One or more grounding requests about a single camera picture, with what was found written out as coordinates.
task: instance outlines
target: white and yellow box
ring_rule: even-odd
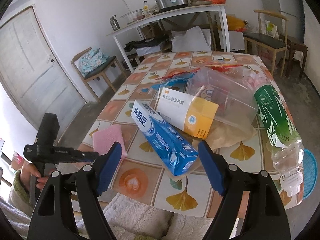
[[[159,93],[155,110],[187,134],[205,139],[219,105],[169,88]]]

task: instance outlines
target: white table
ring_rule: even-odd
[[[110,33],[110,35],[112,35],[113,38],[115,39],[116,44],[117,44],[119,50],[121,51],[122,56],[124,57],[124,60],[126,61],[130,71],[133,72],[132,65],[127,57],[127,54],[124,51],[124,48],[122,47],[122,45],[118,41],[118,39],[116,37],[117,35],[124,33],[128,30],[131,30],[133,28],[139,27],[143,24],[148,24],[150,22],[156,22],[156,21],[164,19],[164,18],[169,18],[172,16],[188,14],[188,13],[211,12],[211,11],[218,11],[219,12],[219,18],[220,18],[220,22],[221,22],[221,30],[223,33],[224,51],[230,52],[229,31],[228,31],[227,16],[226,16],[224,4],[188,6],[185,8],[180,8],[180,9],[175,9],[175,10],[159,13],[159,14],[150,16],[148,18],[144,18],[139,21],[135,21],[133,23],[130,23],[126,27],[120,28],[119,30],[116,30],[116,31]]]

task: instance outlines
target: pink sponge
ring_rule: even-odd
[[[99,155],[107,154],[111,149],[114,142],[119,142],[122,147],[121,158],[127,157],[127,152],[125,151],[124,141],[121,132],[121,125],[113,124],[107,129],[95,132],[92,135],[93,140],[93,150]]]

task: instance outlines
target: stainless steel container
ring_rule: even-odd
[[[118,21],[116,20],[115,17],[116,17],[116,16],[113,15],[113,16],[110,18],[110,24],[111,24],[112,29],[113,29],[114,31],[120,29],[119,23],[118,23]]]
[[[160,12],[170,11],[188,6],[188,0],[156,0]]]

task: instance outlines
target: thermos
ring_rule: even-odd
[[[119,23],[118,23],[118,21],[116,20],[115,17],[116,17],[116,16],[113,15],[113,16],[110,18],[110,24],[111,24],[111,26],[112,26],[112,28],[113,28],[114,31],[120,29]]]

